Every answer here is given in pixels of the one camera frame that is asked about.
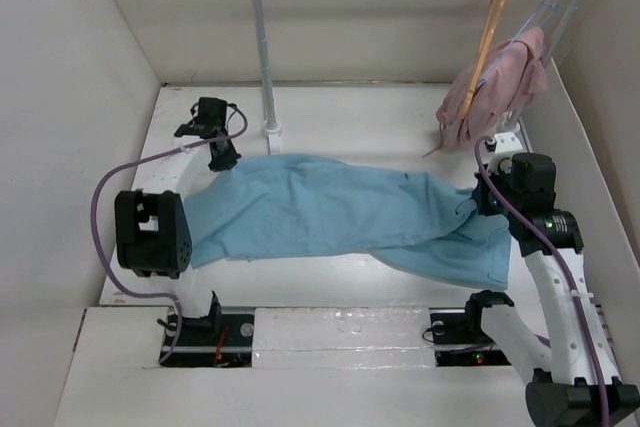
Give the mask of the light blue trousers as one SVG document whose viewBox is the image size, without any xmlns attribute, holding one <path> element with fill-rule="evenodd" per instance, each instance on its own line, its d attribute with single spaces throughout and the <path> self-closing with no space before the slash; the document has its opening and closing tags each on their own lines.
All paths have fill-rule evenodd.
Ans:
<svg viewBox="0 0 640 427">
<path fill-rule="evenodd" d="M 439 282 L 508 286 L 506 220 L 480 215 L 471 190 L 426 172 L 304 154 L 249 157 L 189 196 L 184 211 L 195 267 L 368 253 Z"/>
</svg>

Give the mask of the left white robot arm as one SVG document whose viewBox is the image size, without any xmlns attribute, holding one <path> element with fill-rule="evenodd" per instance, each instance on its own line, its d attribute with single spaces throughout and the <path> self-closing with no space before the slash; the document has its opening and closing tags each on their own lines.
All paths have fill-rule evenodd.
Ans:
<svg viewBox="0 0 640 427">
<path fill-rule="evenodd" d="M 226 171 L 240 159 L 228 129 L 236 112 L 225 100 L 199 98 L 191 119 L 173 134 L 174 152 L 156 162 L 142 186 L 118 193 L 114 201 L 119 266 L 141 280 L 144 298 L 177 300 L 183 327 L 205 344 L 220 337 L 223 320 L 215 293 L 192 267 L 195 230 L 183 201 L 204 169 Z"/>
</svg>

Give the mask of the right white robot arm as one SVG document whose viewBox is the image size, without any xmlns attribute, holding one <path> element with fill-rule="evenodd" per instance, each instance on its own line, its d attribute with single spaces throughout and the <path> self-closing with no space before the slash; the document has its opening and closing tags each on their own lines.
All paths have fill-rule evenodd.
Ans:
<svg viewBox="0 0 640 427">
<path fill-rule="evenodd" d="M 473 198 L 484 216 L 502 216 L 518 243 L 541 303 L 541 340 L 505 293 L 470 296 L 462 328 L 488 337 L 525 385 L 536 426 L 616 426 L 639 408 L 639 389 L 625 383 L 613 358 L 584 274 L 576 218 L 555 206 L 556 166 L 542 154 L 496 154 L 481 163 Z"/>
</svg>

